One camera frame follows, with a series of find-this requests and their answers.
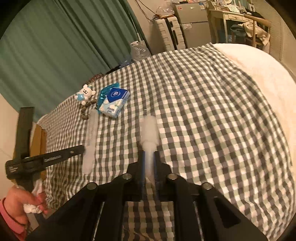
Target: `gingham bedsheet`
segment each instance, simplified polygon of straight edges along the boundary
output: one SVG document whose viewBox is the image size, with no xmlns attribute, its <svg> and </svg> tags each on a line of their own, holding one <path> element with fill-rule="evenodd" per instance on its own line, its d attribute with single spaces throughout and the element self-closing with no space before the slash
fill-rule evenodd
<svg viewBox="0 0 296 241">
<path fill-rule="evenodd" d="M 269 240 L 295 213 L 289 148 L 274 112 L 254 80 L 212 44 L 164 52 L 117 70 L 92 84 L 112 83 L 131 96 L 116 120 L 99 115 L 94 171 L 82 157 L 47 168 L 47 202 L 58 208 L 88 182 L 104 184 L 137 161 L 141 118 L 156 116 L 161 160 L 189 182 L 210 182 Z M 87 120 L 74 96 L 42 118 L 47 152 L 84 144 Z M 173 240 L 173 204 L 127 203 L 123 240 Z"/>
</svg>

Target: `plastic bag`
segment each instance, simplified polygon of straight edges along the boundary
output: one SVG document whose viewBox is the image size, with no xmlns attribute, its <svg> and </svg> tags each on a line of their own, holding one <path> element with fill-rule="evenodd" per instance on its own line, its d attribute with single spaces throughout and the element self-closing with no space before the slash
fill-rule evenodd
<svg viewBox="0 0 296 241">
<path fill-rule="evenodd" d="M 166 0 L 162 6 L 159 6 L 156 10 L 156 14 L 159 16 L 167 16 L 174 14 L 175 11 L 173 10 L 172 1 Z"/>
<path fill-rule="evenodd" d="M 109 92 L 111 91 L 111 89 L 113 87 L 119 88 L 119 83 L 108 85 L 107 87 L 103 88 L 100 91 L 100 94 L 98 95 L 98 101 L 96 102 L 96 109 L 97 109 L 99 114 L 101 114 L 101 112 L 99 111 L 100 106 L 103 104 L 107 94 L 109 94 Z"/>
<path fill-rule="evenodd" d="M 182 25 L 183 29 L 191 29 L 192 28 L 191 23 L 184 23 L 184 24 L 181 24 L 181 25 Z"/>
<path fill-rule="evenodd" d="M 135 41 L 131 43 L 131 57 L 134 62 L 141 61 L 142 59 L 148 58 L 151 56 L 148 48 L 140 43 Z"/>
</svg>

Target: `wall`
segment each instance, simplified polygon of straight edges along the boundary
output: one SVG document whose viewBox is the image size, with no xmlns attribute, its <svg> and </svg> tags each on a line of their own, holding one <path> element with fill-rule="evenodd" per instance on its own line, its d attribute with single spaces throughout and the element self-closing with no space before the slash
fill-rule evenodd
<svg viewBox="0 0 296 241">
<path fill-rule="evenodd" d="M 5 197 L 12 182 L 6 178 L 5 162 L 13 157 L 18 113 L 0 95 L 0 199 Z"/>
<path fill-rule="evenodd" d="M 148 8 L 152 11 L 156 12 L 156 9 L 165 2 L 165 0 L 141 0 Z M 157 32 L 155 26 L 145 18 L 144 14 L 136 4 L 136 0 L 128 0 L 138 22 L 143 30 L 143 33 L 147 39 L 147 42 L 151 48 L 152 54 L 157 54 L 165 51 L 163 41 L 160 37 L 160 33 Z M 139 5 L 146 13 L 149 19 L 153 18 L 154 13 L 152 13 L 149 9 L 143 6 L 140 2 Z"/>
<path fill-rule="evenodd" d="M 270 55 L 279 61 L 296 81 L 296 40 L 278 12 L 265 0 L 253 0 L 255 10 L 272 22 Z"/>
</svg>

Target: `bolt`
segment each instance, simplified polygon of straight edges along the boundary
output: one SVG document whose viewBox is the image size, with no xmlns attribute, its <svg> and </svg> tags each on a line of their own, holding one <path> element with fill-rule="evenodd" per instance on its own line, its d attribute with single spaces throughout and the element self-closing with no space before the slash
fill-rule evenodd
<svg viewBox="0 0 296 241">
<path fill-rule="evenodd" d="M 122 178 L 125 179 L 125 180 L 128 180 L 128 179 L 131 179 L 132 175 L 129 174 L 129 173 L 125 173 L 122 175 Z"/>
<path fill-rule="evenodd" d="M 210 189 L 212 189 L 212 184 L 210 184 L 210 183 L 203 183 L 202 184 L 202 187 L 205 189 L 205 190 L 210 190 Z"/>
<path fill-rule="evenodd" d="M 178 178 L 178 175 L 175 174 L 175 173 L 171 173 L 171 174 L 168 175 L 168 178 L 171 179 L 171 180 L 175 180 L 175 179 Z"/>
<path fill-rule="evenodd" d="M 86 187 L 88 190 L 93 190 L 97 187 L 97 184 L 96 183 L 89 183 L 89 184 L 87 184 Z"/>
</svg>

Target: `blue tissue package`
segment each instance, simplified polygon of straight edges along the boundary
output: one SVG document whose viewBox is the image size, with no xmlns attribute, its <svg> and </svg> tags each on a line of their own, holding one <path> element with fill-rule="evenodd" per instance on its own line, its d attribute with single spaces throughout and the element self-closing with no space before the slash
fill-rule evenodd
<svg viewBox="0 0 296 241">
<path fill-rule="evenodd" d="M 99 114 L 101 114 L 101 112 L 99 111 L 100 106 L 102 105 L 102 103 L 104 102 L 107 94 L 111 91 L 111 89 L 113 87 L 119 88 L 119 83 L 114 83 L 114 84 L 108 85 L 107 87 L 103 88 L 100 91 L 100 94 L 98 95 L 98 101 L 96 103 L 96 107 L 97 107 L 97 110 L 98 110 Z"/>
<path fill-rule="evenodd" d="M 112 118 L 117 118 L 130 93 L 125 89 L 112 88 L 99 108 L 99 111 Z"/>
</svg>

